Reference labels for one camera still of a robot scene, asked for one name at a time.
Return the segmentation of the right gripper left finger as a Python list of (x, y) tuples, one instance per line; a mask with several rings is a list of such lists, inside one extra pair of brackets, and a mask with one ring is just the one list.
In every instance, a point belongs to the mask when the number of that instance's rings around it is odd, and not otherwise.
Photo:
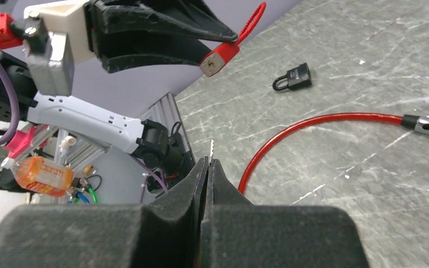
[(0, 223), (0, 267), (200, 267), (209, 159), (150, 204), (21, 205)]

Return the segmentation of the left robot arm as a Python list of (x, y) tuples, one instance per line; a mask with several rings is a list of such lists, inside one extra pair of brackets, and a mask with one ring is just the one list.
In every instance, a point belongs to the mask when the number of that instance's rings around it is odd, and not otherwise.
[(242, 34), (221, 22), (203, 1), (59, 1), (28, 6), (22, 19), (0, 1), (0, 50), (23, 46), (39, 96), (26, 118), (96, 138), (177, 179), (192, 163), (163, 125), (126, 118), (72, 97), (74, 67), (97, 58), (108, 73), (151, 65), (193, 65), (205, 75), (218, 55), (204, 41), (238, 48)]

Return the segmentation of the small red padlock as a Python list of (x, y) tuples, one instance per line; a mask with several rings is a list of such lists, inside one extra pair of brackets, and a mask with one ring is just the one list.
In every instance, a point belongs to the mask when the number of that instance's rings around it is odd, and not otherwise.
[(223, 42), (208, 53), (201, 61), (199, 67), (207, 77), (220, 72), (240, 51), (240, 44), (251, 34), (262, 18), (266, 9), (266, 2), (259, 4), (248, 19), (234, 42)]

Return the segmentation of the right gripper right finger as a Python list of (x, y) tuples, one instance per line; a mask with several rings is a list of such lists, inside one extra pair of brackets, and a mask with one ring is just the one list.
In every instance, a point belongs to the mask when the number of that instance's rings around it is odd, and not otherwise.
[(355, 222), (319, 205), (254, 205), (211, 162), (201, 221), (201, 267), (368, 267)]

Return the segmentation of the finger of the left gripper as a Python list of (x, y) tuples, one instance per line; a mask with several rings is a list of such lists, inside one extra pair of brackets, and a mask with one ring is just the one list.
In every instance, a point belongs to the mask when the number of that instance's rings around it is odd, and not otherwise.
[(108, 73), (151, 65), (198, 66), (211, 49), (196, 39), (149, 37), (145, 40), (110, 41), (99, 51)]
[(205, 1), (89, 1), (93, 27), (104, 34), (147, 31), (199, 40), (235, 42), (238, 34)]

